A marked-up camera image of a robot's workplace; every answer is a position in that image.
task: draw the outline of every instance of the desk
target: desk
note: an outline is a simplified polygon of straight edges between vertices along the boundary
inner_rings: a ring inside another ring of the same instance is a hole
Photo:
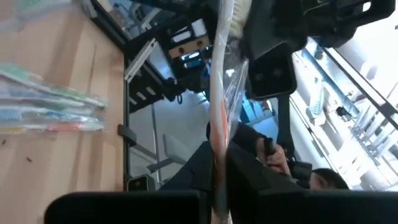
[[[0,7],[0,14],[10,10]],[[0,223],[42,223],[49,203],[68,192],[123,190],[123,139],[117,135],[124,116],[123,53],[89,19],[66,11],[0,35],[0,49],[0,62],[109,103],[106,131],[5,138]]]

